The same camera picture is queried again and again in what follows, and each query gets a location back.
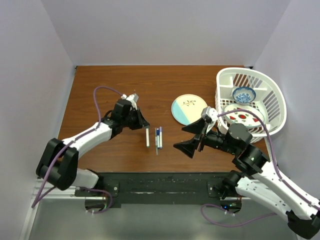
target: blue and white bowl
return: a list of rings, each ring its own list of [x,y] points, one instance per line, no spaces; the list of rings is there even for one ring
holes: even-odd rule
[[[255,100],[256,92],[251,87],[240,86],[233,91],[232,97],[238,104],[249,104]]]

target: round plate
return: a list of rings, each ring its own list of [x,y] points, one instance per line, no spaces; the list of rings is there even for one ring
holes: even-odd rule
[[[185,94],[178,96],[172,103],[171,112],[175,120],[183,125],[189,125],[201,118],[201,113],[208,105],[199,96]]]
[[[225,106],[223,112],[228,112],[236,109],[245,109],[248,110],[255,115],[257,115],[263,122],[265,122],[265,116],[256,108],[250,105],[243,105],[238,103],[233,103]],[[243,124],[247,128],[257,128],[261,127],[261,123],[249,113],[246,112],[233,112],[224,116],[224,119],[230,124]]]

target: white marker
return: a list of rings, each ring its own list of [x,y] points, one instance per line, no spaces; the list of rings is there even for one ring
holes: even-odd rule
[[[149,140],[149,127],[145,128],[145,140],[146,140],[146,147],[150,147],[150,140]]]
[[[159,144],[159,147],[160,147],[160,149],[162,149],[162,126],[159,128],[159,130],[160,130],[160,134],[159,134],[160,144]]]

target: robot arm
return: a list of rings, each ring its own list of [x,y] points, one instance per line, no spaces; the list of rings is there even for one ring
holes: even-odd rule
[[[218,119],[215,109],[207,107],[201,119],[182,128],[195,136],[173,146],[190,158],[198,149],[209,146],[234,155],[233,163],[241,171],[231,171],[218,188],[246,196],[264,205],[288,222],[296,234],[312,238],[320,230],[320,202],[286,177],[261,150],[250,144],[252,135],[240,123],[230,125],[226,134],[210,131]],[[258,180],[256,184],[250,178]]]
[[[78,168],[78,160],[95,146],[120,134],[125,127],[137,130],[150,125],[137,107],[138,98],[137,94],[128,97],[124,95],[116,102],[110,116],[106,114],[92,127],[63,140],[51,139],[43,152],[36,174],[44,178],[57,153],[72,142],[62,153],[62,160],[53,165],[47,181],[60,190],[66,190],[70,186],[95,188],[99,183],[99,175],[91,170]]]

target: white wall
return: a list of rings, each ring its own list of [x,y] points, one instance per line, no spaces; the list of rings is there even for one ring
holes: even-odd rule
[[[17,240],[73,65],[40,0],[0,2],[0,239]]]
[[[77,65],[256,62],[290,0],[42,0]]]
[[[286,125],[273,138],[279,166],[317,198],[320,198],[319,11],[318,0],[292,0],[254,65],[278,83],[287,104]]]

